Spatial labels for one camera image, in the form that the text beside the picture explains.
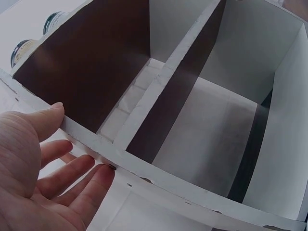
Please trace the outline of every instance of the white tile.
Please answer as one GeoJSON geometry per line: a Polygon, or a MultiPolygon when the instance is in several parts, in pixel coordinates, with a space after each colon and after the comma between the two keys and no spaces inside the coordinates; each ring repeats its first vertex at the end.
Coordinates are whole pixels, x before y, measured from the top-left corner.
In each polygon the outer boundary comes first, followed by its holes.
{"type": "Polygon", "coordinates": [[[148,89],[159,72],[160,70],[157,68],[146,66],[136,78],[134,85],[145,90],[148,89]]]}
{"type": "Polygon", "coordinates": [[[118,108],[130,114],[139,102],[139,100],[142,98],[144,93],[145,90],[135,86],[131,86],[119,102],[118,108]]]}
{"type": "Polygon", "coordinates": [[[127,118],[127,113],[116,108],[103,125],[100,133],[113,141],[127,118]]]}
{"type": "Polygon", "coordinates": [[[156,59],[151,59],[148,66],[151,66],[151,67],[154,67],[154,68],[161,70],[164,65],[165,65],[164,62],[158,61],[156,59]]]}

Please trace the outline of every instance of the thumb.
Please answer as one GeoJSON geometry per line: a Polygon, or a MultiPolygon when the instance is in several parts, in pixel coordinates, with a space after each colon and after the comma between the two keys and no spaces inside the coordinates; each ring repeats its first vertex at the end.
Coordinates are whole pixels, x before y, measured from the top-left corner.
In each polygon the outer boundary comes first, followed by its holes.
{"type": "Polygon", "coordinates": [[[55,103],[50,109],[27,114],[24,117],[36,131],[39,142],[54,134],[60,127],[63,118],[63,103],[55,103]]]}

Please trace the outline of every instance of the fingernail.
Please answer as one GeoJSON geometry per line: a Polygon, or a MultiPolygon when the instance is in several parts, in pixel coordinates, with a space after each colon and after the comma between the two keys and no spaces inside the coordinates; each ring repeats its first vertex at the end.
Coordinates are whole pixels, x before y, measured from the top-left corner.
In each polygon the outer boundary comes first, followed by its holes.
{"type": "Polygon", "coordinates": [[[62,102],[55,103],[51,106],[51,108],[54,108],[54,109],[58,109],[58,108],[61,108],[61,107],[63,107],[62,102]]]}

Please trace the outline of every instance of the cardboard-like panel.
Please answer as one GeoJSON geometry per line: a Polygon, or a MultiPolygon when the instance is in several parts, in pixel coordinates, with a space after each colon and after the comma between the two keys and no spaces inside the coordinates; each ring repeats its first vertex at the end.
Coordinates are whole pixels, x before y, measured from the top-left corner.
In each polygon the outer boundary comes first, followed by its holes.
{"type": "Polygon", "coordinates": [[[131,154],[148,163],[154,160],[215,45],[225,4],[219,3],[157,99],[127,148],[131,154]]]}
{"type": "Polygon", "coordinates": [[[269,118],[243,203],[304,221],[308,180],[308,38],[303,25],[275,74],[269,118]]]}
{"type": "Polygon", "coordinates": [[[200,77],[262,103],[302,24],[264,0],[227,1],[217,43],[200,77]]]}
{"type": "Polygon", "coordinates": [[[13,76],[29,91],[96,132],[150,57],[148,0],[94,0],[13,76]]]}

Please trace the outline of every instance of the hand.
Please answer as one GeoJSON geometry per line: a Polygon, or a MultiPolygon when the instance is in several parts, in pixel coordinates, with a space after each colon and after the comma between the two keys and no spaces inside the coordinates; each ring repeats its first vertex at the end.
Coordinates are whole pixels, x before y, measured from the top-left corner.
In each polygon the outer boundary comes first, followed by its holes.
{"type": "Polygon", "coordinates": [[[1,231],[84,231],[101,205],[115,176],[109,166],[96,166],[61,195],[94,166],[88,155],[38,180],[41,168],[73,148],[64,140],[40,146],[59,128],[63,117],[61,103],[33,114],[0,116],[1,231]]]}

